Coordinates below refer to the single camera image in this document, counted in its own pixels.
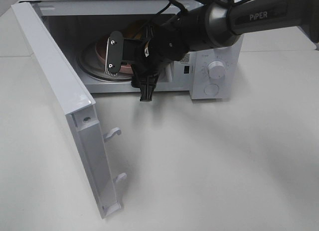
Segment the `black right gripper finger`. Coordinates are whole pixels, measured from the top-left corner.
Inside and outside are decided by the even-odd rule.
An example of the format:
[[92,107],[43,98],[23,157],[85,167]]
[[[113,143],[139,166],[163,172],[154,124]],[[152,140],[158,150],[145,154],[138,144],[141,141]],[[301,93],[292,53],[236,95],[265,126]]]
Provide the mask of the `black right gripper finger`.
[[121,69],[123,60],[124,38],[121,32],[113,31],[106,45],[105,73],[116,76]]
[[141,102],[150,102],[157,86],[158,76],[146,76],[140,78]]

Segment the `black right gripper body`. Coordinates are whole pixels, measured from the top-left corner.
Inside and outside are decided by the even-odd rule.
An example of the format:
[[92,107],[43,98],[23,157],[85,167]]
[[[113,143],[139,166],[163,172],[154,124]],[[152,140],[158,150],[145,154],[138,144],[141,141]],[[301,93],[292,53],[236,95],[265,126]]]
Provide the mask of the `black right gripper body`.
[[132,53],[134,62],[131,64],[133,71],[131,84],[135,88],[140,88],[141,77],[159,77],[163,69],[172,62],[165,56],[162,48],[165,44],[165,31],[156,25],[145,25],[142,28],[141,39],[133,39],[138,42]]

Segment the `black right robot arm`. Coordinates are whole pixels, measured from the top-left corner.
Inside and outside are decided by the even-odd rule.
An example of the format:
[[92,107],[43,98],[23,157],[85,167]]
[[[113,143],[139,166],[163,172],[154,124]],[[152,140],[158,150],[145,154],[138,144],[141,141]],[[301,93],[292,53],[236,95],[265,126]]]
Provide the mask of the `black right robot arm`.
[[195,0],[187,10],[168,0],[179,13],[156,26],[143,40],[113,31],[107,41],[105,73],[116,75],[130,64],[132,86],[142,102],[152,100],[160,72],[186,53],[232,46],[242,34],[298,26],[314,43],[319,40],[319,0]]

